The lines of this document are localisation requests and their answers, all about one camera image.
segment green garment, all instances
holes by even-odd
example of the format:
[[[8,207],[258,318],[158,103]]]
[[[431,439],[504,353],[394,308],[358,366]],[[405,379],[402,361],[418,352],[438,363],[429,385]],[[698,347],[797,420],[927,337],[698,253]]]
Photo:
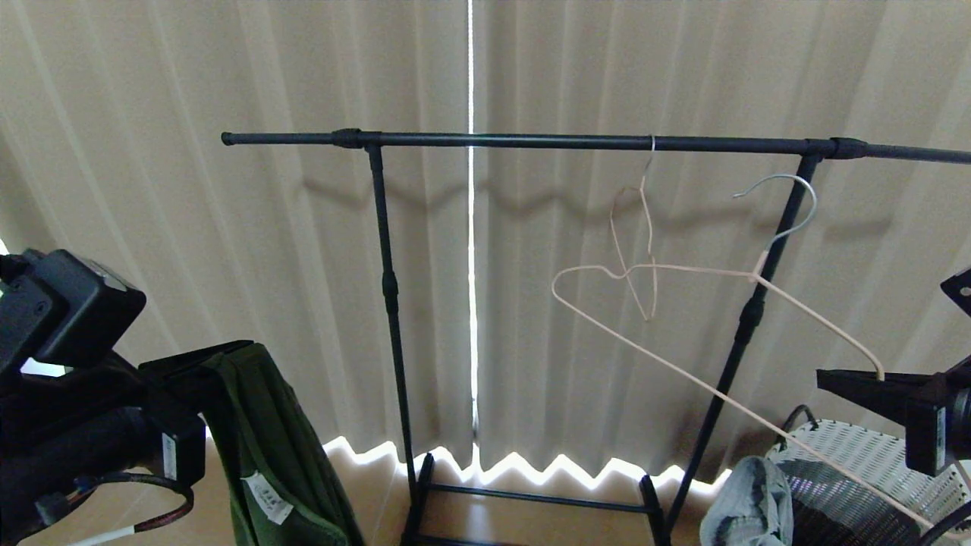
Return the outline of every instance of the green garment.
[[[203,415],[229,482],[236,544],[363,545],[337,474],[266,348],[252,344],[202,365],[228,395],[207,401]]]

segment curtain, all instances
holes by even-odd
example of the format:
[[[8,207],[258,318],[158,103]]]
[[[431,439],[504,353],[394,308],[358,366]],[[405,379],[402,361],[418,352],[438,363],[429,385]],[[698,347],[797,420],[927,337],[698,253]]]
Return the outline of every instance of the curtain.
[[[221,131],[461,131],[465,6],[4,2],[0,237],[109,265],[138,362],[264,343],[321,441],[400,441],[367,157]],[[466,151],[385,154],[416,451],[472,445]]]
[[[961,3],[476,2],[475,127],[564,132],[828,138],[968,149],[971,9]],[[684,465],[710,396],[556,302],[560,269],[613,270],[608,215],[646,154],[476,152],[479,441],[483,467],[512,451],[543,468],[559,453],[591,474],[610,458],[657,474]],[[733,192],[797,158],[658,153],[648,180],[658,262],[749,270],[789,183]],[[938,289],[971,265],[971,170],[891,159],[827,161],[820,211],[790,238],[776,283],[856,336],[891,371],[947,369],[971,351],[964,316]],[[619,208],[628,265],[647,230]],[[635,286],[650,301],[649,274]],[[645,324],[623,282],[583,273],[561,293],[713,385],[753,287],[659,273]],[[731,395],[781,423],[819,417],[900,432],[815,388],[817,368],[869,362],[769,296]],[[726,408],[699,477],[771,435]]]

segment light blue garment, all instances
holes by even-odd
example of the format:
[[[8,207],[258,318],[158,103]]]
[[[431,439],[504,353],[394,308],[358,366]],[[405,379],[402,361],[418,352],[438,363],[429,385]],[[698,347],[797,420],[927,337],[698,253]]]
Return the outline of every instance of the light blue garment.
[[[792,491],[770,460],[746,457],[701,520],[702,546],[790,546]]]

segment clothes rack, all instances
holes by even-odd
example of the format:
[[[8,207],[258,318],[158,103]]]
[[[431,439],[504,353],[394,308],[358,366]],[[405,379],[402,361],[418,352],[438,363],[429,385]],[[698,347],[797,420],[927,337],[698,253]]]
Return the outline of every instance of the clothes rack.
[[[727,138],[727,137],[681,137],[681,136],[635,136],[635,135],[558,135],[558,134],[465,134],[465,133],[420,133],[420,132],[380,132],[362,131],[356,128],[340,129],[329,133],[222,133],[222,143],[226,146],[237,144],[280,144],[280,145],[325,145],[367,152],[372,182],[374,184],[375,208],[378,215],[378,231],[381,244],[382,293],[385,297],[385,310],[391,338],[394,378],[398,394],[398,408],[401,416],[402,439],[404,442],[405,464],[408,470],[408,486],[411,508],[402,533],[401,544],[449,544],[449,545],[489,545],[458,538],[431,536],[420,532],[428,493],[432,491],[487,495],[518,500],[567,504],[586,508],[617,510],[642,513],[648,517],[657,546],[670,545],[670,533],[678,521],[684,506],[688,487],[698,471],[698,466],[712,432],[718,422],[723,401],[712,397],[705,414],[701,429],[698,431],[691,459],[685,471],[674,502],[664,517],[654,490],[651,477],[645,475],[640,482],[642,504],[596,502],[576,498],[549,495],[528,495],[497,491],[486,488],[458,487],[436,484],[432,481],[435,460],[426,454],[420,472],[416,475],[412,446],[411,420],[408,409],[408,390],[405,384],[405,365],[401,348],[401,328],[398,318],[398,283],[394,275],[391,259],[391,239],[387,221],[387,202],[385,197],[385,170],[382,147],[448,147],[448,148],[515,148],[515,149],[556,149],[556,150],[628,150],[647,152],[705,152],[727,154],[787,154],[799,155],[800,161],[796,174],[807,182],[813,181],[816,168],[828,159],[855,159],[860,157],[883,157],[913,161],[938,161],[945,163],[971,164],[971,153],[955,150],[914,148],[870,144],[862,140],[845,137],[829,139],[771,139],[771,138]],[[779,219],[776,233],[782,233],[793,226],[802,204],[805,189],[793,184],[786,207]],[[761,275],[771,281],[786,248],[786,237],[780,238],[769,250],[768,258],[762,267]],[[766,288],[755,287],[752,297],[743,306],[735,331],[734,343],[722,368],[717,389],[728,393],[742,357],[749,342],[761,322],[765,309]]]

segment floor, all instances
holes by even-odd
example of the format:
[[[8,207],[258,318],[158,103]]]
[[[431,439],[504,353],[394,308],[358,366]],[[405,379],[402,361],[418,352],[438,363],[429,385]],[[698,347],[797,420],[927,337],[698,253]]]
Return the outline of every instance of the floor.
[[[330,446],[328,454],[341,476],[358,524],[368,544],[398,544],[408,514],[408,481],[390,449],[378,456],[356,456],[347,444]],[[219,471],[218,454],[210,443],[207,475],[193,489],[195,509],[178,522],[154,531],[124,537],[113,545],[226,545],[232,544],[225,477]],[[435,481],[481,485],[481,478],[463,481],[453,465],[436,465]],[[640,502],[637,483],[619,472],[602,477],[593,491],[566,471],[557,471],[536,484],[515,469],[502,472],[490,488],[543,495],[567,495],[595,500]],[[658,482],[661,503],[667,505],[677,484]],[[674,544],[696,544],[697,525],[706,497],[694,495],[675,529]],[[170,509],[175,495],[136,484],[105,486],[64,521],[22,541],[23,546],[62,545],[100,532],[132,525]],[[647,519],[642,515],[604,510],[538,504],[471,495],[435,493],[429,497],[422,532],[520,544],[653,544]]]

